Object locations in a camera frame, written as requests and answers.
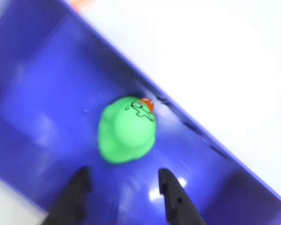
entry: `white table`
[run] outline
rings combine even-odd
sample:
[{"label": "white table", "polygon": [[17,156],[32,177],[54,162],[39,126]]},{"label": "white table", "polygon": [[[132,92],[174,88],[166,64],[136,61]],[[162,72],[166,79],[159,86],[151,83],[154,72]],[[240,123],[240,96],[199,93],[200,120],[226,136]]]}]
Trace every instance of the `white table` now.
[{"label": "white table", "polygon": [[281,196],[281,0],[97,0],[80,14]]}]

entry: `blue plastic bin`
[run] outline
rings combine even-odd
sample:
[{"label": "blue plastic bin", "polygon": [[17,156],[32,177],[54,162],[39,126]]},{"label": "blue plastic bin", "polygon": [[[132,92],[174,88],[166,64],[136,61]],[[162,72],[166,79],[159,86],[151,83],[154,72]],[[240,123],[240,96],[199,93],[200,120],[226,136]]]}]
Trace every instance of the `blue plastic bin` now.
[{"label": "blue plastic bin", "polygon": [[[139,160],[110,165],[97,126],[127,95],[153,99],[156,143]],[[94,187],[87,224],[166,224],[160,167],[182,181],[208,225],[281,223],[281,200],[64,2],[11,0],[0,17],[0,178],[47,210],[83,165]]]}]

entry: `rubber duck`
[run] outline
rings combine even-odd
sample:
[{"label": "rubber duck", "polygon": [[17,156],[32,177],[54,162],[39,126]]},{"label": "rubber duck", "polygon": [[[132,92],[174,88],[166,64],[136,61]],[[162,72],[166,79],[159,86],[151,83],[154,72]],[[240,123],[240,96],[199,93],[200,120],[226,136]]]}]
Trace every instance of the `rubber duck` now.
[{"label": "rubber duck", "polygon": [[104,109],[99,122],[98,144],[107,162],[125,163],[150,151],[156,134],[153,108],[149,98],[123,97]]}]

